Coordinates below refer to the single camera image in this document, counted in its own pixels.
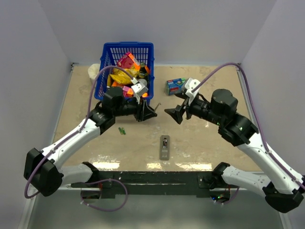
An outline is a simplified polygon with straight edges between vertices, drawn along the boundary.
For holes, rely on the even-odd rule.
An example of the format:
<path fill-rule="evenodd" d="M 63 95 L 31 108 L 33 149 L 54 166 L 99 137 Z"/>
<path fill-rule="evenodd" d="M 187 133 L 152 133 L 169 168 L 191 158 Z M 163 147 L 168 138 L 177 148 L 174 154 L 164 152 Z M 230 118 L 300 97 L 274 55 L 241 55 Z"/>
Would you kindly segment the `grey remote control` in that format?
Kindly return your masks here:
<path fill-rule="evenodd" d="M 162 135 L 160 137 L 160 160 L 169 160 L 170 158 L 170 137 L 168 135 Z"/>

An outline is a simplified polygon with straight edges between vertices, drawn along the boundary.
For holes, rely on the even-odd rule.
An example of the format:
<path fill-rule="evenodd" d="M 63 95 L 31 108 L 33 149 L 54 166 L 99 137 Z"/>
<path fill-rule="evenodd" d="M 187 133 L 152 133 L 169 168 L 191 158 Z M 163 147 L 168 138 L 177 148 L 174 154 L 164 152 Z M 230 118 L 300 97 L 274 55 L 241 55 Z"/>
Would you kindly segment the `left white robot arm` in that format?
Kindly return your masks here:
<path fill-rule="evenodd" d="M 91 163 L 83 162 L 69 167 L 64 167 L 63 164 L 85 144 L 112 127 L 116 117 L 128 115 L 133 115 L 136 121 L 142 122 L 156 117 L 157 113 L 145 100 L 135 97 L 125 99 L 122 88 L 110 88 L 71 132 L 42 150 L 33 148 L 27 153 L 24 169 L 26 187 L 33 185 L 38 193 L 47 197 L 67 184 L 96 186 L 99 170 Z"/>

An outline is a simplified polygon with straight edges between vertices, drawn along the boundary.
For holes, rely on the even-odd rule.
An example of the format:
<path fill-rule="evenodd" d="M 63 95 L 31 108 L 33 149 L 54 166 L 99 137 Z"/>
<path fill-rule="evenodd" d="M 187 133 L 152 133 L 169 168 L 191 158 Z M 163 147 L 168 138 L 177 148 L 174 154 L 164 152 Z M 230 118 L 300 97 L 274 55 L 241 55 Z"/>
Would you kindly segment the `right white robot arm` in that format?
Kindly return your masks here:
<path fill-rule="evenodd" d="M 190 119 L 193 115 L 218 126 L 220 136 L 247 154 L 264 172 L 263 175 L 239 170 L 221 162 L 212 171 L 208 180 L 210 188 L 237 186 L 262 196 L 275 210 L 287 213 L 297 208 L 304 200 L 305 177 L 279 155 L 267 150 L 255 124 L 237 112 L 238 100 L 227 89 L 217 89 L 211 100 L 201 100 L 197 95 L 191 100 L 185 92 L 176 94 L 184 99 L 182 105 L 165 109 L 178 124 L 183 115 Z"/>

